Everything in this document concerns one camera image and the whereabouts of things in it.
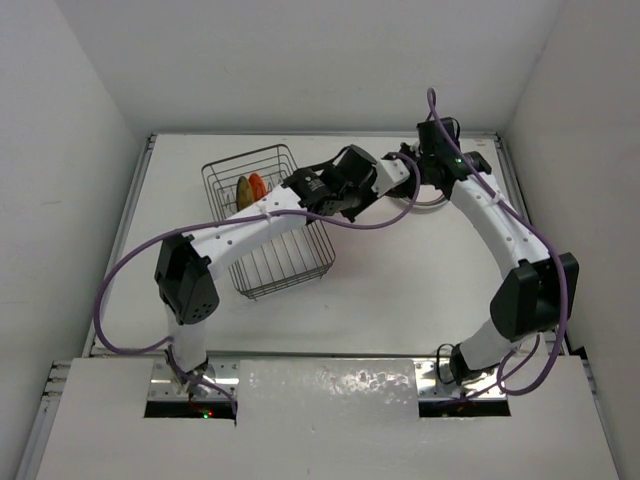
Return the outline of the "yellow patterned plate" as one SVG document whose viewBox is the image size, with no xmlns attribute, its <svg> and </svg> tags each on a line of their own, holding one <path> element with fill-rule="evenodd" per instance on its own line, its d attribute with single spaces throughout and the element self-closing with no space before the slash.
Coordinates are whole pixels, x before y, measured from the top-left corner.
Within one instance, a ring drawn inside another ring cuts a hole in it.
<svg viewBox="0 0 640 480">
<path fill-rule="evenodd" d="M 254 203 L 251 184 L 246 176 L 239 176 L 236 183 L 235 204 L 241 211 Z"/>
</svg>

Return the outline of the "white plate red characters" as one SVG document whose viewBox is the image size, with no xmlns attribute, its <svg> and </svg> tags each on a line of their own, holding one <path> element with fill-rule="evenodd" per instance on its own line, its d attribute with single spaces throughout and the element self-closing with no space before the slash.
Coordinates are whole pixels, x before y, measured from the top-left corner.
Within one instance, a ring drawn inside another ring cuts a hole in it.
<svg viewBox="0 0 640 480">
<path fill-rule="evenodd" d="M 409 212 L 412 214 L 419 214 L 419 215 L 423 215 L 423 214 L 430 214 L 432 212 L 436 212 L 440 209 L 442 209 L 443 207 L 445 207 L 449 201 L 443 196 L 440 195 L 438 198 L 434 199 L 434 200 L 430 200 L 430 201 L 419 201 L 416 200 L 413 204 L 410 204 L 410 201 L 406 198 L 394 198 L 391 197 L 390 200 L 398 205 L 399 207 L 401 207 L 402 209 L 404 209 L 405 207 L 409 206 Z"/>
</svg>

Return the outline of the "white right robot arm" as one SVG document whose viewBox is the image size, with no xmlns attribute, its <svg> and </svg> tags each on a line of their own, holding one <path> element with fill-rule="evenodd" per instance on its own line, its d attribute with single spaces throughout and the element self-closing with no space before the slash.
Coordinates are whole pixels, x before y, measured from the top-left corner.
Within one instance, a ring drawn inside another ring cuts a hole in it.
<svg viewBox="0 0 640 480">
<path fill-rule="evenodd" d="M 500 192 L 480 153 L 461 152 L 454 119 L 427 119 L 416 129 L 417 144 L 402 145 L 402 154 L 415 161 L 422 184 L 439 190 L 465 215 L 502 277 L 488 320 L 451 351 L 448 368 L 453 382 L 462 385 L 494 369 L 528 338 L 566 329 L 579 263 L 573 254 L 557 253 L 535 234 Z"/>
</svg>

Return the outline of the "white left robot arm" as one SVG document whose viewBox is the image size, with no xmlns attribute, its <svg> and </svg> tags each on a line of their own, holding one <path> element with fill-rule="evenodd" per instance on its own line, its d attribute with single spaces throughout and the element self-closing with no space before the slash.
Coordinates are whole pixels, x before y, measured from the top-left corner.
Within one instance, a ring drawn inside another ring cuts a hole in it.
<svg viewBox="0 0 640 480">
<path fill-rule="evenodd" d="M 329 161 L 299 168 L 264 197 L 209 226 L 172 233 L 161 243 L 155 281 L 172 313 L 169 348 L 175 367 L 192 372 L 207 360 L 205 321 L 220 304 L 215 282 L 262 245 L 316 220 L 355 228 L 356 217 L 390 192 L 416 198 L 421 175 L 414 159 L 376 159 L 356 145 Z"/>
</svg>

